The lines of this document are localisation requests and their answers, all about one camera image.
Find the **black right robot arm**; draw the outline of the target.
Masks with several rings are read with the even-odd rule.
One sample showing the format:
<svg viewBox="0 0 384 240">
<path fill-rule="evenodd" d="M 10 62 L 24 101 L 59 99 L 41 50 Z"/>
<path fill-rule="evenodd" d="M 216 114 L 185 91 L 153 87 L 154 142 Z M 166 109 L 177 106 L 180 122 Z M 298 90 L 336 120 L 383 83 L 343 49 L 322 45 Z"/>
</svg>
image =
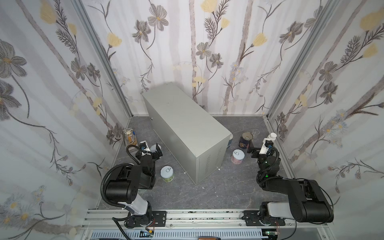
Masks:
<svg viewBox="0 0 384 240">
<path fill-rule="evenodd" d="M 253 214 L 245 211 L 242 219 L 248 225 L 256 222 L 264 226 L 284 225 L 286 219 L 321 225 L 334 220 L 333 204 L 328 202 L 330 197 L 315 180 L 289 179 L 278 175 L 281 158 L 277 148 L 250 148 L 247 152 L 257 159 L 259 171 L 256 182 L 259 187 L 288 197 L 286 202 L 263 202 Z"/>
</svg>

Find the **blue label tall can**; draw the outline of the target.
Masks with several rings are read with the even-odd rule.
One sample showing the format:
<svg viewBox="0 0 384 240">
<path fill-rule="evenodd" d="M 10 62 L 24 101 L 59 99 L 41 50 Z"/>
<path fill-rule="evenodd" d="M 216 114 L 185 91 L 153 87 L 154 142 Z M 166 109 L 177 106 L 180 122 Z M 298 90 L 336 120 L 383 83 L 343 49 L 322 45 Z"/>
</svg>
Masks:
<svg viewBox="0 0 384 240">
<path fill-rule="evenodd" d="M 230 134 L 230 138 L 229 138 L 229 141 L 228 141 L 228 144 L 227 144 L 227 148 L 229 148 L 231 146 L 232 141 L 233 141 L 233 134 Z"/>
</svg>

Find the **dark navy tall can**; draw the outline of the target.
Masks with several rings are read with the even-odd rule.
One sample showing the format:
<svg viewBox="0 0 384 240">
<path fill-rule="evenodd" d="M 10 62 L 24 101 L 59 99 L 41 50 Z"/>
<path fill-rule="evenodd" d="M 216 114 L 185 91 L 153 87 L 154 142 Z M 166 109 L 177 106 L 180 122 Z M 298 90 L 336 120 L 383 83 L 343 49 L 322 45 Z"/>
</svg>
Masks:
<svg viewBox="0 0 384 240">
<path fill-rule="evenodd" d="M 251 132 L 242 133 L 240 140 L 239 140 L 239 147 L 241 149 L 247 149 L 252 140 L 253 140 L 253 135 Z"/>
</svg>

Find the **pink label can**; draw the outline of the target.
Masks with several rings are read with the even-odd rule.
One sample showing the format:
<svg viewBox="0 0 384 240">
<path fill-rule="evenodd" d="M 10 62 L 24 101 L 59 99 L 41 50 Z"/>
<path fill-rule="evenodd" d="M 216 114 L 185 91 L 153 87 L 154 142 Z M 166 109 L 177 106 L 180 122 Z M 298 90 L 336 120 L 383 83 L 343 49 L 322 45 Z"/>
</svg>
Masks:
<svg viewBox="0 0 384 240">
<path fill-rule="evenodd" d="M 236 149 L 232 153 L 231 161 L 232 163 L 239 165 L 243 162 L 244 158 L 245 158 L 245 153 L 240 149 Z"/>
</svg>

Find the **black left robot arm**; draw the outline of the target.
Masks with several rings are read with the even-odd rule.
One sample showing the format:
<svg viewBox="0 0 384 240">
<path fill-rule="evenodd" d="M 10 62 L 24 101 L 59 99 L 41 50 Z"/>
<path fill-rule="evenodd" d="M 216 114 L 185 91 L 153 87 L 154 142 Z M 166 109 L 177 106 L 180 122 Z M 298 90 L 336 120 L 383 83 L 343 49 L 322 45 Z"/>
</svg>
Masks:
<svg viewBox="0 0 384 240">
<path fill-rule="evenodd" d="M 134 163 L 119 164 L 107 171 L 100 186 L 101 197 L 108 205 L 128 211 L 124 218 L 112 218 L 119 230 L 123 230 L 123 223 L 127 229 L 144 227 L 153 233 L 154 228 L 166 226 L 167 212 L 153 211 L 151 203 L 139 195 L 139 190 L 153 189 L 156 161 L 163 156 L 162 149 L 155 144 L 152 151 L 144 142 L 127 148 L 137 149 L 135 156 L 128 152 Z"/>
</svg>

